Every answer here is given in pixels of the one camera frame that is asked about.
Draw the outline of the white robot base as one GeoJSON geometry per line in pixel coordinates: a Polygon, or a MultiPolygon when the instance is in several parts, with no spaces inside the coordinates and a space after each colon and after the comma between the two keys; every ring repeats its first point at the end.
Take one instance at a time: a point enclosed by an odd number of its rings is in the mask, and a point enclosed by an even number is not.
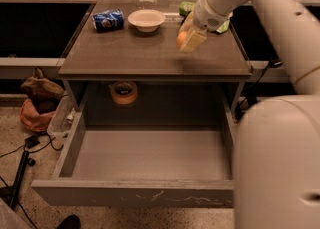
{"type": "Polygon", "coordinates": [[[233,152],[236,229],[320,229],[320,99],[252,106],[233,152]]]}

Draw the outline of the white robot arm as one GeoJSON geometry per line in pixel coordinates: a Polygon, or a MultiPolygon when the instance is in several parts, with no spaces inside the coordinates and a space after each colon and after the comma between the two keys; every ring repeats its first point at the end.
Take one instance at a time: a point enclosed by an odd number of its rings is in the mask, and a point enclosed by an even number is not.
{"type": "Polygon", "coordinates": [[[299,94],[320,94],[320,22],[299,0],[198,0],[181,26],[181,52],[192,52],[237,7],[250,2],[299,94]]]}

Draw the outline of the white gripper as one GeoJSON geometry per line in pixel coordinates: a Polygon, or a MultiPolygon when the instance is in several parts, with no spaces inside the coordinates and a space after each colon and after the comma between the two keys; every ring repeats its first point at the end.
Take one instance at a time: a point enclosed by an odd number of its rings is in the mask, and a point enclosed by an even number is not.
{"type": "Polygon", "coordinates": [[[193,13],[190,12],[187,15],[180,27],[179,33],[188,35],[184,48],[179,51],[192,52],[207,39],[206,30],[216,31],[228,19],[229,16],[216,13],[207,0],[198,0],[193,8],[193,13]]]}

